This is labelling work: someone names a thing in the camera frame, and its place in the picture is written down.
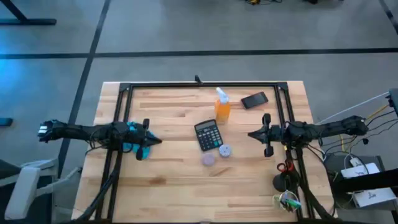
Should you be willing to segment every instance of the wooden tabletop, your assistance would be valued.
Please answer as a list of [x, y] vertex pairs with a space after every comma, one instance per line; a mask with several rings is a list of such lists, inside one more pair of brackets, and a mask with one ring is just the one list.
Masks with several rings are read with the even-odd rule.
[[[295, 119], [312, 123], [303, 82], [288, 84]], [[113, 121], [118, 88], [119, 82], [103, 84], [95, 124]], [[133, 153], [123, 155], [113, 222], [297, 220], [294, 213], [272, 204], [272, 196], [280, 194], [272, 186], [272, 179], [279, 173], [276, 165], [285, 160], [283, 146], [273, 142], [274, 156], [265, 158], [265, 145], [248, 137], [248, 132], [261, 128], [264, 113], [271, 114], [271, 124], [279, 124], [273, 88], [223, 89], [230, 98], [232, 110], [228, 123], [219, 124], [218, 128], [224, 143], [232, 147], [232, 155], [222, 158], [218, 150], [210, 151], [216, 157], [211, 167], [201, 164], [202, 151], [193, 126], [215, 117], [214, 103], [218, 98], [215, 88], [134, 89], [129, 121], [141, 123], [149, 118], [150, 130], [163, 143], [152, 146], [149, 158], [144, 161], [137, 161]], [[267, 95], [269, 102], [244, 110], [240, 99], [259, 91]], [[282, 103], [288, 120], [283, 94]], [[104, 149], [87, 155], [73, 217], [78, 217], [98, 193], [105, 157]], [[307, 150], [304, 150], [304, 163], [311, 191], [326, 210], [331, 211], [333, 198], [323, 165]], [[103, 214], [108, 209], [108, 200], [109, 193]]]

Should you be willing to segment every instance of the spray bottle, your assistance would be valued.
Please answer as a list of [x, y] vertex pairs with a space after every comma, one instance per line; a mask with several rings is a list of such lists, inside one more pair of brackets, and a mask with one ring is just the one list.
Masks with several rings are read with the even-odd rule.
[[226, 123], [229, 118], [229, 113], [231, 112], [231, 105], [229, 103], [228, 95], [220, 88], [216, 88], [218, 96], [220, 97], [216, 101], [215, 112], [217, 123]]

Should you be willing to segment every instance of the black smartphone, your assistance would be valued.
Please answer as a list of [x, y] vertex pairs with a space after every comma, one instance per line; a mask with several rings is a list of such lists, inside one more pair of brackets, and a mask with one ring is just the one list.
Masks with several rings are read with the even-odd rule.
[[258, 106], [263, 103], [267, 103], [268, 99], [264, 92], [256, 93], [251, 96], [245, 97], [242, 100], [242, 104], [245, 109], [252, 108], [253, 106]]

